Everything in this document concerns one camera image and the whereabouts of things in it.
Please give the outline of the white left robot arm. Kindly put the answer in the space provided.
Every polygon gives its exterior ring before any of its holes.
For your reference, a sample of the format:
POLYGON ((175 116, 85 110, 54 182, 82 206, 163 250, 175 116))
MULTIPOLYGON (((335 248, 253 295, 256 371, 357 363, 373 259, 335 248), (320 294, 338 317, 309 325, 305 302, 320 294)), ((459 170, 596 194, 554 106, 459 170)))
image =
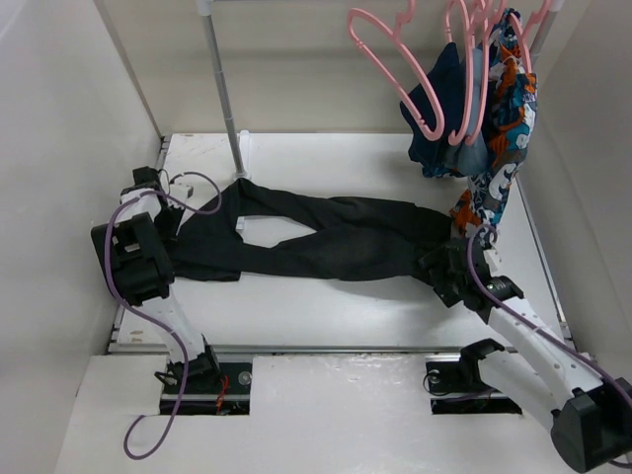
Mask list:
POLYGON ((167 246, 175 242, 186 201, 193 189, 166 192, 161 173, 151 167, 132 171, 133 185, 124 189, 110 222, 95 226, 90 236, 106 284, 133 313, 151 323, 168 351, 167 368, 155 374, 166 387, 207 393, 225 380, 216 354, 185 315, 171 289, 175 267, 167 246))

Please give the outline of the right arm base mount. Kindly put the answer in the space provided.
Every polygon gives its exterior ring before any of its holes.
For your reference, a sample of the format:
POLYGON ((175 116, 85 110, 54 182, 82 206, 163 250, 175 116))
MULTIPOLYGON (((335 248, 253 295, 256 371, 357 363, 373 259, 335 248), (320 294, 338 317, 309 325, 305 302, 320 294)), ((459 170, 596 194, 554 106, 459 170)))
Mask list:
POLYGON ((522 414, 522 408, 509 397, 470 379, 456 359, 428 358, 423 385, 436 416, 522 414))

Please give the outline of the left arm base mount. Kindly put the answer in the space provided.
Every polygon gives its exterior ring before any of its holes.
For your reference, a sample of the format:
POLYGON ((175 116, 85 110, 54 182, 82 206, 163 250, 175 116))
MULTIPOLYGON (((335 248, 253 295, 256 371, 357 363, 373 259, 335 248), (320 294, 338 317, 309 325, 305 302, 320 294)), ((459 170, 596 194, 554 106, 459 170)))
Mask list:
MULTIPOLYGON (((154 377, 162 384, 159 408, 169 415, 181 389, 184 365, 169 364, 154 377)), ((183 398, 177 410, 183 416, 241 416, 250 413, 253 364, 250 360, 221 361, 214 367, 203 360, 190 362, 183 398)))

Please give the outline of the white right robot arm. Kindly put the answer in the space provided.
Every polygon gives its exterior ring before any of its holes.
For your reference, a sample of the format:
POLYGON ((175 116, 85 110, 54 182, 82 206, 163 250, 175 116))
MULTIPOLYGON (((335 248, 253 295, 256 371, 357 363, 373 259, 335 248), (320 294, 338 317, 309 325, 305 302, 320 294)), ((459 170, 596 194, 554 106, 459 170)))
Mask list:
POLYGON ((499 392, 545 429, 566 465, 587 473, 625 468, 631 452, 631 385, 572 349, 498 273, 494 253, 452 239, 418 258, 422 280, 446 307, 458 303, 501 336, 472 343, 456 359, 428 363, 426 387, 443 403, 499 392))

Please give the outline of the black trousers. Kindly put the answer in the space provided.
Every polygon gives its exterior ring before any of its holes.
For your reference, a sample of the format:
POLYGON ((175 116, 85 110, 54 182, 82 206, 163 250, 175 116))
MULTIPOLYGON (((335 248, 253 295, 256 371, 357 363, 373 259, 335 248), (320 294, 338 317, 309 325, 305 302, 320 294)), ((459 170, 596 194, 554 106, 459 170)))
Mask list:
POLYGON ((410 202, 309 197, 239 179, 190 217, 167 252, 178 277, 236 281, 243 273, 371 281, 418 277, 418 259, 449 239, 452 221, 410 202), (283 217, 311 234, 267 248, 247 244, 239 217, 283 217))

